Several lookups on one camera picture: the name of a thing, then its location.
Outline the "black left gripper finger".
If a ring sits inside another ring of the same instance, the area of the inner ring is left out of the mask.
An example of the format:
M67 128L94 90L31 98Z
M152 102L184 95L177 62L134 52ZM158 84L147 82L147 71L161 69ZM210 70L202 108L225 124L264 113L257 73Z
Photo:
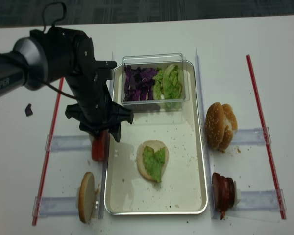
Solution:
M114 137L116 142L120 142L121 139L121 124L117 123L110 127L110 134Z

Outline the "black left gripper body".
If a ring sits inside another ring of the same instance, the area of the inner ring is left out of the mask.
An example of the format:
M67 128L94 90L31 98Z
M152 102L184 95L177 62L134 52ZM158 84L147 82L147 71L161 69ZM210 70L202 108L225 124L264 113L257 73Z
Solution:
M92 136L105 130L110 133L110 127L117 123L133 122L133 111L114 102L106 84L116 66L115 61L95 61L88 67L89 75L82 70L65 77L77 100L77 104L66 107L65 115L79 121L79 129Z

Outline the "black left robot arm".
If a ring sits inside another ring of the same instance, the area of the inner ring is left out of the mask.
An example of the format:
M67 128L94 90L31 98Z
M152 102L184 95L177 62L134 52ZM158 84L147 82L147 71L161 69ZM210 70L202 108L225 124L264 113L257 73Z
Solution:
M106 82L116 65L95 59L93 41L83 31L32 30L11 52L0 53L0 96L20 86L36 91L65 78L70 98L76 100L66 107L66 117L78 120L80 130L94 137L107 130L119 141L121 123L131 123L133 111L115 103L109 93Z

